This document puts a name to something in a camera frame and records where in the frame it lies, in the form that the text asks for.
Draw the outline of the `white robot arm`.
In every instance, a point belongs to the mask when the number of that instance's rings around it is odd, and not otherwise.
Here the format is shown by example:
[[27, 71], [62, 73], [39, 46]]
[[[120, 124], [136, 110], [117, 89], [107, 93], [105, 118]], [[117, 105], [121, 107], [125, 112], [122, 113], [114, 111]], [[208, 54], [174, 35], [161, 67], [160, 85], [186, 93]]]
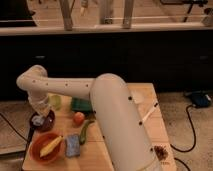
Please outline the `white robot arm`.
[[35, 109], [49, 93], [91, 102], [115, 171], [163, 171], [125, 81], [115, 74], [96, 78], [50, 78], [34, 65], [18, 76], [17, 86], [28, 93]]

